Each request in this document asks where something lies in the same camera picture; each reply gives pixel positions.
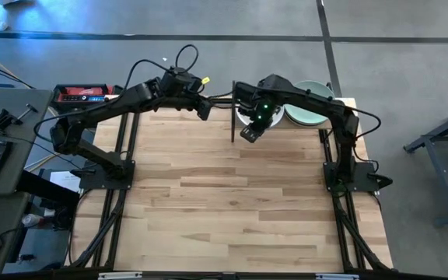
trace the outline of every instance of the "wooden table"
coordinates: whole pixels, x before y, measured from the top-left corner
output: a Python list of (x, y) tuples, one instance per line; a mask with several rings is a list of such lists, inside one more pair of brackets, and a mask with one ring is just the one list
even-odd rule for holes
[[(353, 99), (343, 101), (355, 106)], [(318, 135), (329, 121), (306, 129), (285, 117), (254, 144), (239, 130), (231, 143), (230, 114), (212, 109), (208, 121), (171, 109), (141, 116), (135, 182), (126, 200), (115, 270), (342, 271)], [(94, 144), (114, 150), (119, 122), (117, 117), (100, 123)], [(357, 151), (367, 157), (362, 139)], [(104, 196), (105, 191), (91, 191), (79, 207), (74, 260), (98, 230)], [(391, 266), (375, 198), (355, 193), (354, 202), (360, 233)], [(352, 239), (347, 241), (355, 264)]]

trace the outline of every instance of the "gray concrete floor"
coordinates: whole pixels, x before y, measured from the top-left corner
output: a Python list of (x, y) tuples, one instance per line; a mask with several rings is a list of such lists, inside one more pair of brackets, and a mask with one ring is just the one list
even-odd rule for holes
[[(448, 1), (324, 0), (331, 36), (448, 37)], [(51, 1), (0, 7), (13, 30), (75, 33), (198, 35), (321, 35), (315, 0)], [(57, 83), (123, 84), (131, 64), (150, 58), (164, 65), (185, 41), (0, 39), (0, 62), (42, 89)], [(291, 81), (330, 79), (319, 42), (197, 41), (194, 73), (208, 75), (209, 94), (231, 82), (256, 82), (274, 72)], [(383, 127), (366, 136), (380, 172), (394, 179), (381, 194), (395, 268), (448, 276), (445, 191), (425, 151), (402, 146), (448, 117), (448, 44), (333, 44), (341, 92), (381, 116)], [(162, 75), (140, 65), (132, 83)], [(362, 118), (362, 127), (374, 125)]]

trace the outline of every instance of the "green plate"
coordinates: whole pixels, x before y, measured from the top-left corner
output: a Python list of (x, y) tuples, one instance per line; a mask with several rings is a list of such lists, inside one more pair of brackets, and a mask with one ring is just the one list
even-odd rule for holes
[[(302, 81), (296, 83), (294, 86), (303, 90), (310, 89), (312, 93), (315, 93), (320, 96), (334, 97), (334, 94), (331, 91), (331, 89), (329, 89), (327, 86), (323, 85), (320, 82)], [(292, 121), (301, 125), (318, 125), (324, 123), (327, 120), (327, 117), (325, 116), (321, 116), (319, 114), (289, 104), (285, 105), (285, 112), (288, 115), (288, 117), (292, 119)]]

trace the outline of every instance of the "red device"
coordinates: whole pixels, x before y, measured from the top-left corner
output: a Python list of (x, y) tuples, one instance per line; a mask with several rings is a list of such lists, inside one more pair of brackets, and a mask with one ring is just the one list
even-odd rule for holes
[(56, 85), (52, 107), (60, 113), (73, 109), (83, 109), (89, 105), (102, 103), (106, 96), (118, 95), (120, 86), (102, 85)]

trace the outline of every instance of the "white paper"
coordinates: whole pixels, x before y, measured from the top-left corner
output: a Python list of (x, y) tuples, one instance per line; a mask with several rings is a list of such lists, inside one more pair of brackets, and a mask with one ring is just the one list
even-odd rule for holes
[(68, 188), (70, 191), (79, 192), (81, 178), (72, 175), (68, 171), (51, 172), (50, 182)]

